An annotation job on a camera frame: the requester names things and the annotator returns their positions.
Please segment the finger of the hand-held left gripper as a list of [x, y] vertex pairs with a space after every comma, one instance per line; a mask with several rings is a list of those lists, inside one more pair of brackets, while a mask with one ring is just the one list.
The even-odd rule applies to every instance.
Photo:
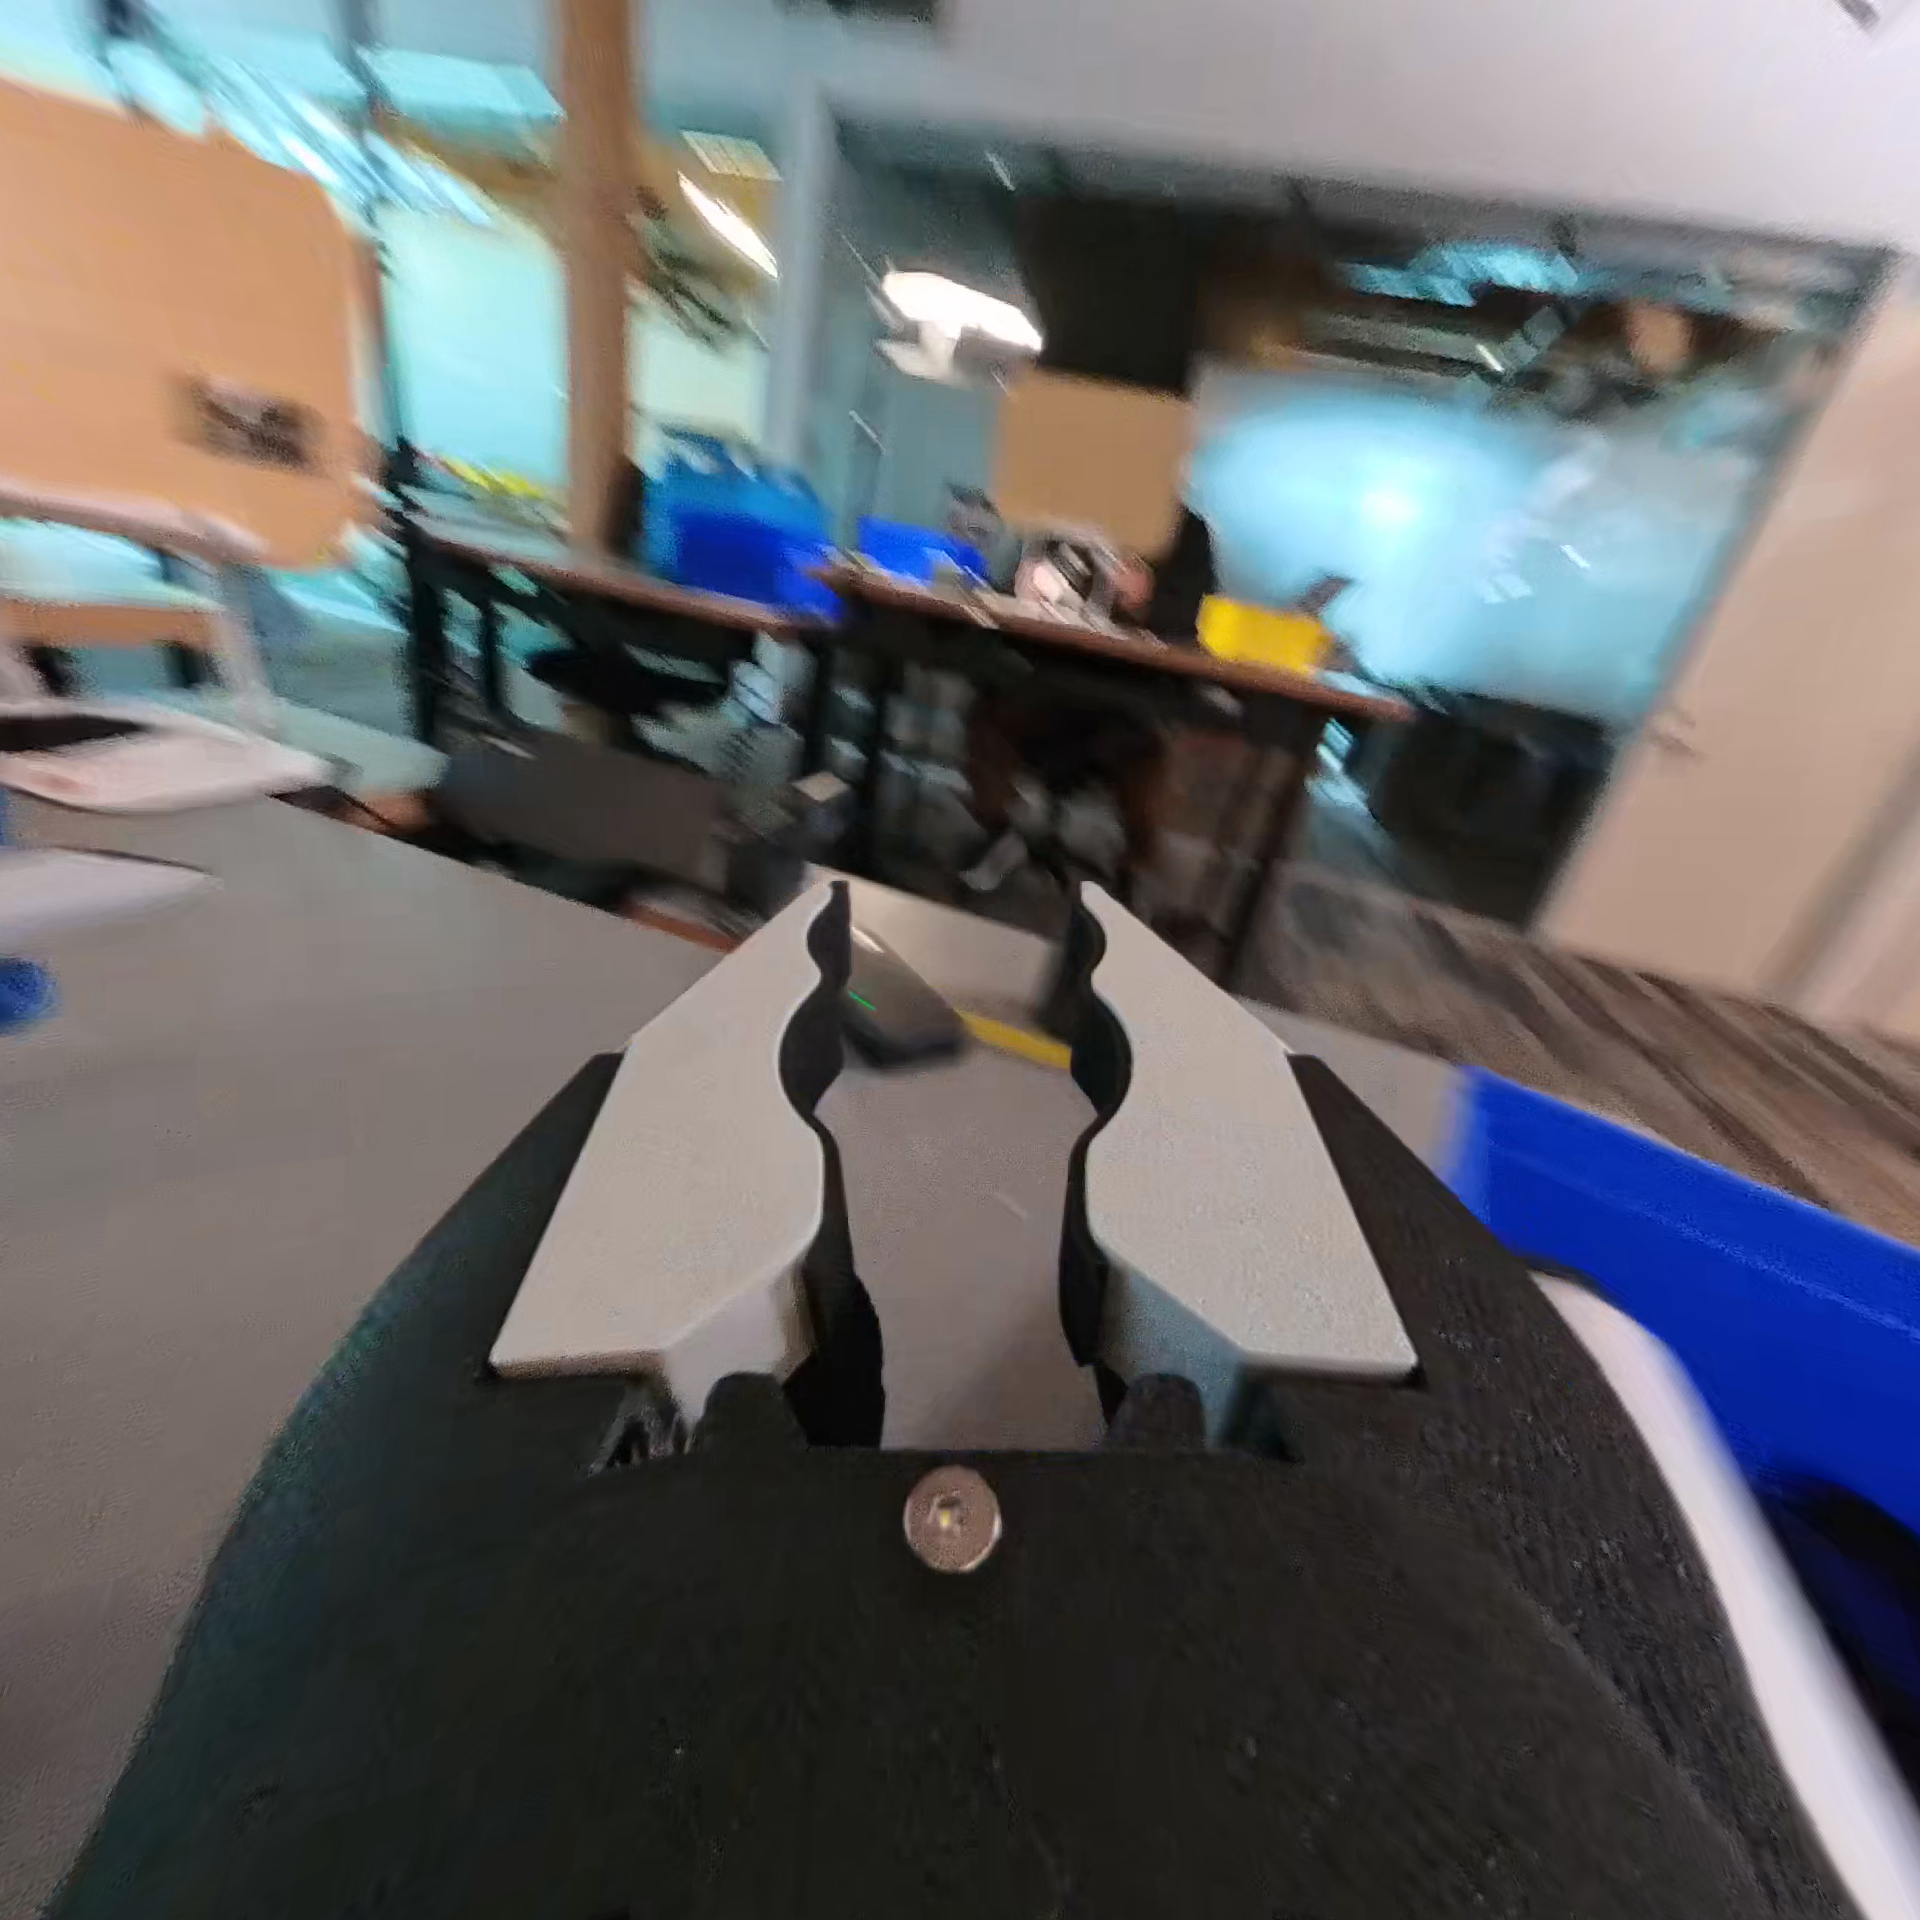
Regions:
[[216, 890], [213, 874], [170, 859], [4, 845], [4, 947], [127, 923]]
[[322, 758], [185, 712], [4, 712], [4, 789], [76, 813], [182, 813], [322, 787]]

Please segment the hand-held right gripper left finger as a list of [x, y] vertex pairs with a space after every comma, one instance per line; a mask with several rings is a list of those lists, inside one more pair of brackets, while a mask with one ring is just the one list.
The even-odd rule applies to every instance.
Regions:
[[726, 1377], [756, 1375], [813, 1445], [881, 1445], [881, 1327], [818, 1118], [848, 978], [848, 893], [817, 883], [630, 1036], [493, 1377], [651, 1381], [692, 1420]]

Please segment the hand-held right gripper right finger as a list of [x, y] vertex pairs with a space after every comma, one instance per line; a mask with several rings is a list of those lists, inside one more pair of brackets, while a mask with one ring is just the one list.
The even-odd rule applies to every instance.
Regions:
[[1202, 1445], [1248, 1436], [1286, 1377], [1404, 1386], [1417, 1350], [1300, 1084], [1300, 1057], [1101, 883], [1057, 967], [1067, 1154], [1057, 1312], [1109, 1420], [1181, 1387]]

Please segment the dark grey power bank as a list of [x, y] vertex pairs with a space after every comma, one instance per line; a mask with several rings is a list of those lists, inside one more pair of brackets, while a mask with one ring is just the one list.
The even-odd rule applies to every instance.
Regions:
[[852, 923], [840, 997], [848, 1050], [868, 1067], [916, 1067], [965, 1052], [960, 1013], [881, 937]]

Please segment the dark waste bin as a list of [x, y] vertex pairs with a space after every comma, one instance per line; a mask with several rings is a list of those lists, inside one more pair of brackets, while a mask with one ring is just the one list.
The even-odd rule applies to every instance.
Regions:
[[1573, 712], [1414, 685], [1352, 775], [1404, 883], [1470, 919], [1529, 929], [1598, 793], [1615, 734]]

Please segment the large blue bin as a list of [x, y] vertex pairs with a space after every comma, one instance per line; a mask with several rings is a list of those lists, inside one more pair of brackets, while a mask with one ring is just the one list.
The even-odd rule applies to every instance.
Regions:
[[1446, 1181], [1686, 1364], [1916, 1772], [1916, 1247], [1478, 1067]]

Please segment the wooden table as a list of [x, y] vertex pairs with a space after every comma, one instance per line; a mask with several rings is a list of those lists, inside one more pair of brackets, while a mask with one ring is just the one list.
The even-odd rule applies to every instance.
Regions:
[[1235, 825], [1214, 829], [1210, 838], [1221, 879], [1239, 879], [1239, 885], [1214, 915], [1197, 896], [1181, 923], [1189, 942], [1210, 943], [1210, 980], [1229, 990], [1257, 950], [1325, 731], [1347, 721], [1390, 731], [1414, 719], [1402, 696], [1352, 675], [1217, 659], [1197, 642], [1143, 637], [1102, 621], [1067, 621], [968, 583], [915, 584], [863, 559], [836, 559], [811, 574], [836, 596], [836, 616], [795, 627], [794, 637], [806, 658], [795, 706], [803, 778], [830, 765], [836, 669], [848, 659], [868, 662], [868, 721], [852, 734], [860, 755], [852, 825], [836, 844], [852, 874], [878, 874], [881, 755], [907, 669], [943, 672], [968, 689], [1028, 684], [1073, 702], [1128, 702], [1177, 730], [1221, 731], [1268, 755], [1276, 781], [1260, 825], [1251, 838], [1238, 838]]
[[573, 552], [529, 529], [456, 522], [414, 505], [386, 512], [408, 589], [405, 689], [410, 734], [442, 747], [456, 724], [456, 696], [469, 685], [476, 721], [510, 731], [503, 613], [544, 632], [572, 621], [572, 603], [616, 603], [690, 613], [753, 632], [756, 641], [795, 642], [817, 659], [831, 642], [831, 621], [782, 616], [738, 598], [701, 596], [621, 563]]

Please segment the black office chair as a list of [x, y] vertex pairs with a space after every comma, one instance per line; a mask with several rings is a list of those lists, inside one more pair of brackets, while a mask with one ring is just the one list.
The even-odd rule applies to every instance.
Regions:
[[572, 603], [572, 621], [532, 647], [522, 669], [556, 696], [572, 738], [660, 755], [651, 731], [722, 708], [753, 641], [753, 632], [690, 613]]

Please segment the yellow storage bin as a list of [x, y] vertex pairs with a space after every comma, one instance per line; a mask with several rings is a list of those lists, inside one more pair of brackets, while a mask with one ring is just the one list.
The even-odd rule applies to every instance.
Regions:
[[1303, 675], [1323, 672], [1336, 647], [1312, 610], [1274, 610], [1223, 596], [1202, 601], [1196, 637], [1214, 659]]

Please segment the stack of blue bins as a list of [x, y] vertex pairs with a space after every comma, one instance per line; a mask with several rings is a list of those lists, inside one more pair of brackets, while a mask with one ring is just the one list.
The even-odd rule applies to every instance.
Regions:
[[847, 559], [907, 584], [989, 583], [984, 548], [934, 526], [863, 515], [842, 548], [800, 470], [706, 430], [669, 430], [646, 467], [639, 559], [669, 584], [811, 621], [840, 621], [826, 573]]

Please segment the beige door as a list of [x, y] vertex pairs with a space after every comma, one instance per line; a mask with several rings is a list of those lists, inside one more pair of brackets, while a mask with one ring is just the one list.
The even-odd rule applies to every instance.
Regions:
[[1916, 755], [1916, 264], [1874, 301], [1533, 937], [1775, 997]]

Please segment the plain wooden post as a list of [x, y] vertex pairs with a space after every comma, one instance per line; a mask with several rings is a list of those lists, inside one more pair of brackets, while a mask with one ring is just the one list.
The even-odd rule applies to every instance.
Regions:
[[639, 74], [630, 2], [552, 2], [566, 269], [566, 522], [597, 559], [630, 548], [630, 308], [639, 242]]

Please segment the black wall screen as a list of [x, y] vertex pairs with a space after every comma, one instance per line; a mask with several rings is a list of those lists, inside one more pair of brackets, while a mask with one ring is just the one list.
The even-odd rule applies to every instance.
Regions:
[[1038, 309], [1038, 373], [1189, 392], [1205, 234], [1177, 206], [1024, 193], [1016, 264]]

